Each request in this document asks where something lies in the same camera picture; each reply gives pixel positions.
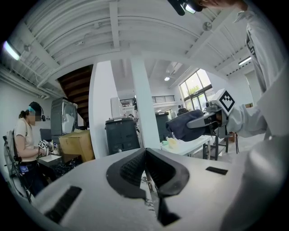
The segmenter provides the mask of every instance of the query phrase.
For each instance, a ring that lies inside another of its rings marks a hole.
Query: person
[[[235,23],[247,21],[246,44],[249,50],[255,73],[264,93],[280,76],[281,71],[288,65],[288,54],[281,39],[274,30],[270,30],[258,12],[255,12],[242,0],[200,0],[198,4],[208,8],[238,7]],[[258,106],[246,108],[245,105],[235,107],[228,118],[228,132],[235,132],[242,137],[265,134],[265,139],[270,136],[266,120]]]
[[[38,155],[45,155],[43,149],[34,146],[32,126],[36,121],[41,121],[42,109],[36,102],[29,104],[26,111],[21,111],[14,129],[14,140],[17,155],[21,157],[19,171],[22,173],[28,189],[33,196],[36,196],[45,186],[48,185],[44,176],[39,170],[37,162]]]

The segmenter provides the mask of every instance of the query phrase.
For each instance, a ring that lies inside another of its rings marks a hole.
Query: ceiling light
[[[251,57],[246,58],[245,60],[239,63],[239,66],[242,66],[244,63],[248,62],[251,59],[252,59]]]
[[[189,5],[186,5],[186,11],[189,11],[190,13],[194,14],[196,11],[192,9]]]
[[[13,58],[19,60],[20,54],[16,50],[14,50],[7,41],[4,42],[3,47]]]

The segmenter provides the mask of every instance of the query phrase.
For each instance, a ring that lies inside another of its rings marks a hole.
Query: woman
[[[45,154],[43,149],[34,146],[32,127],[35,121],[41,121],[42,109],[36,102],[32,102],[26,111],[21,111],[19,120],[14,129],[14,139],[17,154],[22,158],[19,164],[26,188],[36,196],[45,186],[47,181],[39,171],[38,155]]]

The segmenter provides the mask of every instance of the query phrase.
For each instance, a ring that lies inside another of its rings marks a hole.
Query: ceiling
[[[3,52],[0,79],[40,97],[59,97],[59,77],[96,59],[113,60],[117,88],[125,91],[132,84],[131,44],[141,48],[148,77],[163,87],[177,85],[189,68],[226,78],[249,56],[246,22],[233,23],[237,12],[204,9],[179,16],[167,0],[39,1],[11,34],[21,58]],[[204,30],[206,22],[211,31]],[[183,65],[166,83],[172,61]]]

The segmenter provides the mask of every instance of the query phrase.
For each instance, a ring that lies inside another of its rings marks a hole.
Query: white wall
[[[250,86],[253,101],[254,101],[253,105],[255,106],[257,105],[258,100],[261,98],[261,95],[262,95],[261,88],[260,88],[255,71],[251,71],[247,73],[245,76],[249,82],[249,86]]]
[[[10,86],[2,81],[0,81],[0,164],[1,168],[3,166],[3,161],[5,162],[3,155],[4,140],[2,137],[10,130],[13,130],[18,116],[21,111],[28,109],[31,102],[37,102],[43,108],[44,115],[51,117],[51,104],[54,98],[49,98],[46,100],[36,98],[30,94],[25,93],[17,88]],[[40,137],[40,129],[50,129],[50,120],[45,122],[37,122],[36,126],[32,127],[34,136],[34,145],[38,146],[38,141]]]
[[[223,79],[215,74],[207,72],[215,92],[220,89],[227,89],[235,99],[237,105],[253,102],[249,84],[243,74],[230,79]]]
[[[112,118],[111,98],[117,97],[110,61],[93,65],[89,87],[89,129],[95,158],[108,155],[105,121]]]

